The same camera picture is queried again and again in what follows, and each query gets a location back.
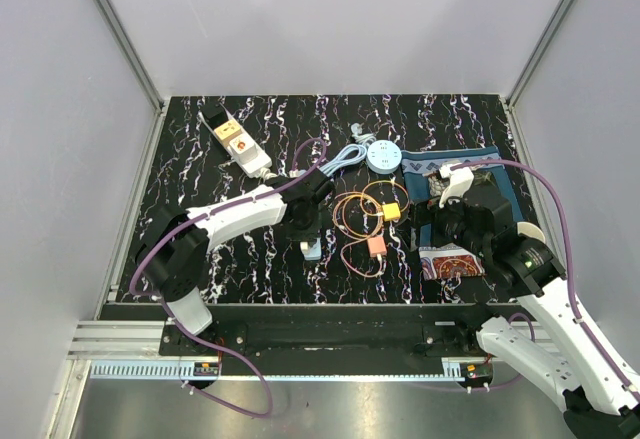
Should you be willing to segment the light blue power strip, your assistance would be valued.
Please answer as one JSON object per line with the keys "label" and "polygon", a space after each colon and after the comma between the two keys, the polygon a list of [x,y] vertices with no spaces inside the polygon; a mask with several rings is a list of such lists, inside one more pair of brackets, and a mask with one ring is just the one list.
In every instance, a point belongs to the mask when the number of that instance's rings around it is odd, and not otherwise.
{"label": "light blue power strip", "polygon": [[321,234],[317,233],[302,241],[300,249],[306,261],[318,261],[322,256]]}

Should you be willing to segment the white multicolour power strip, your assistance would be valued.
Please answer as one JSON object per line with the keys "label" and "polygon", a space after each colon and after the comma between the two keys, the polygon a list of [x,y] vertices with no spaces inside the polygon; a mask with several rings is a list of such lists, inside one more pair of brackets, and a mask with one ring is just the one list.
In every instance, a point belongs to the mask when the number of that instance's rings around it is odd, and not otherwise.
{"label": "white multicolour power strip", "polygon": [[266,180],[273,175],[269,155],[224,107],[205,104],[198,119],[248,177]]}

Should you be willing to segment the white cube socket adapter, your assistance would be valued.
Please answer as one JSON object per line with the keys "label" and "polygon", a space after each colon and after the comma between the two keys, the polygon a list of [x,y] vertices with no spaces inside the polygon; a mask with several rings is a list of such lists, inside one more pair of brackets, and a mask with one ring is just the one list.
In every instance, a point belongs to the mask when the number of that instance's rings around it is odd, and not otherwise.
{"label": "white cube socket adapter", "polygon": [[253,140],[246,134],[238,135],[229,143],[230,151],[237,156],[247,156],[253,148]]}

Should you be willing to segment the pink USB charger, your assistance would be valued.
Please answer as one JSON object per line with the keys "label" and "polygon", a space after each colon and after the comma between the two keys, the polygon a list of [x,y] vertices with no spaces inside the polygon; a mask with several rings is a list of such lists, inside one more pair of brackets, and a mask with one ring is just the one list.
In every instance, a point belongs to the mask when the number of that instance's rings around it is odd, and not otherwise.
{"label": "pink USB charger", "polygon": [[383,257],[387,253],[385,239],[382,235],[369,237],[366,240],[366,245],[372,258]]}

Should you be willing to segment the yellow USB charger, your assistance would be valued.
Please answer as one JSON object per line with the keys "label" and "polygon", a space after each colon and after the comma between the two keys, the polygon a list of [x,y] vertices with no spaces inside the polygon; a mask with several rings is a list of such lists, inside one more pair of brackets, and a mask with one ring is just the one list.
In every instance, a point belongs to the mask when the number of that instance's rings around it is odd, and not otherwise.
{"label": "yellow USB charger", "polygon": [[385,222],[397,221],[401,218],[402,212],[398,203],[382,204],[378,216]]}

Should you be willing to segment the round light blue socket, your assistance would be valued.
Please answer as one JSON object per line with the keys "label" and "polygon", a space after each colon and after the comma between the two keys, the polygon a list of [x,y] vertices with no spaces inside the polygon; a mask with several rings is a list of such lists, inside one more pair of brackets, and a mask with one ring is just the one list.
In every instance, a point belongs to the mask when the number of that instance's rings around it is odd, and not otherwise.
{"label": "round light blue socket", "polygon": [[376,140],[367,148],[367,167],[377,174],[394,173],[401,161],[401,149],[389,140]]}

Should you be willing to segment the beige travel adapter cube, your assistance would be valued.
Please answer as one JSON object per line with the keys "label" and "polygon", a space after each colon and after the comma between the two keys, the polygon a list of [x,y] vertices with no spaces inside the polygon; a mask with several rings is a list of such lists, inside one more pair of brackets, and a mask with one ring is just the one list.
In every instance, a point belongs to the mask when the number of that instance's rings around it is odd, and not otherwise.
{"label": "beige travel adapter cube", "polygon": [[227,121],[214,129],[214,134],[220,142],[233,138],[239,130],[239,126],[233,121]]}

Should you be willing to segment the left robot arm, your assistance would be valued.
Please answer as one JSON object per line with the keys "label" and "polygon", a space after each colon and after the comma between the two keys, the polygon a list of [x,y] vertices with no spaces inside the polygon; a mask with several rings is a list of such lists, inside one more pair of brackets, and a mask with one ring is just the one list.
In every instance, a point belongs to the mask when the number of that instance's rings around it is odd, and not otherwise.
{"label": "left robot arm", "polygon": [[208,353],[215,345],[216,331],[198,282],[209,252],[238,236],[282,223],[286,238],[300,246],[306,260],[316,261],[321,257],[320,235],[325,227],[323,202],[334,190],[332,179],[314,169],[296,178],[277,176],[218,204],[161,209],[135,254],[130,293],[136,295],[139,279],[145,278],[151,294],[184,327],[181,343],[193,354]]}

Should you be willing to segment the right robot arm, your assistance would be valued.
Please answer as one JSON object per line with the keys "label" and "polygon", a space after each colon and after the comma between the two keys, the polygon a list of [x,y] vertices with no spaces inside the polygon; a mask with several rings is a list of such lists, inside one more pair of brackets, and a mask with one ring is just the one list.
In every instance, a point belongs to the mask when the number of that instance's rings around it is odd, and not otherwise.
{"label": "right robot arm", "polygon": [[537,226],[516,221],[510,201],[493,186],[430,199],[412,213],[429,225],[432,245],[455,245],[475,255],[557,349],[550,353],[477,304],[456,322],[460,352],[482,351],[507,363],[555,403],[577,438],[638,437],[639,375],[587,313],[575,313],[568,272]]}

